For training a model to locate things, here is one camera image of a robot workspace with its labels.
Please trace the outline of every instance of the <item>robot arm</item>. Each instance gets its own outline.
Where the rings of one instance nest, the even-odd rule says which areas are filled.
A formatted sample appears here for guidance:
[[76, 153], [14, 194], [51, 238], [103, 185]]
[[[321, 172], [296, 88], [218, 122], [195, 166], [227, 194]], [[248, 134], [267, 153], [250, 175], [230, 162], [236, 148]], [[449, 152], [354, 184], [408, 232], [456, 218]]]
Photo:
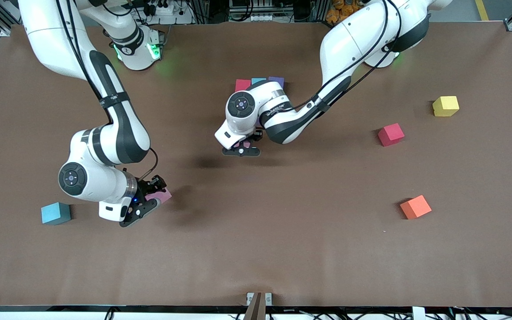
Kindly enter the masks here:
[[311, 99], [293, 107], [280, 85], [272, 81], [258, 82], [231, 95], [226, 104], [226, 120], [215, 133], [225, 149], [250, 139], [258, 122], [270, 140], [279, 144], [291, 142], [350, 89], [351, 75], [359, 64], [386, 67], [396, 52], [413, 47], [425, 36], [428, 6], [443, 8], [451, 0], [364, 2], [367, 5], [363, 9], [333, 27], [323, 38], [323, 85]]
[[[88, 1], [79, 6], [91, 8]], [[77, 132], [70, 156], [59, 172], [62, 190], [77, 199], [99, 202], [99, 215], [131, 225], [160, 204], [147, 194], [165, 191], [165, 182], [137, 180], [116, 164], [140, 162], [150, 150], [148, 132], [138, 119], [130, 98], [108, 58], [88, 39], [73, 0], [20, 0], [27, 36], [39, 61], [66, 76], [87, 80], [110, 122]], [[132, 21], [122, 33], [135, 33]]]

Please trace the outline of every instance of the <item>table surface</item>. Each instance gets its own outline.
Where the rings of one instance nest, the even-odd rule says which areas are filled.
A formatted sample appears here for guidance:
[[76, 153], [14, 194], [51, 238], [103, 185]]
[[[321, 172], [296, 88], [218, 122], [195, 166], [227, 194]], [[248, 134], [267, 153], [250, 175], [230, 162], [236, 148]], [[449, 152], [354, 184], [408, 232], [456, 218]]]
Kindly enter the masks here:
[[[221, 155], [235, 79], [320, 86], [321, 24], [177, 26], [162, 61], [130, 71], [99, 28], [173, 198], [131, 228], [56, 182], [71, 136], [107, 121], [84, 81], [41, 65], [21, 28], [0, 40], [0, 304], [512, 305], [512, 33], [431, 24], [297, 140]], [[457, 95], [451, 118], [432, 115]], [[398, 122], [406, 138], [383, 148]], [[136, 176], [153, 163], [129, 165]], [[423, 194], [432, 212], [398, 204]], [[74, 204], [42, 225], [40, 207]]]

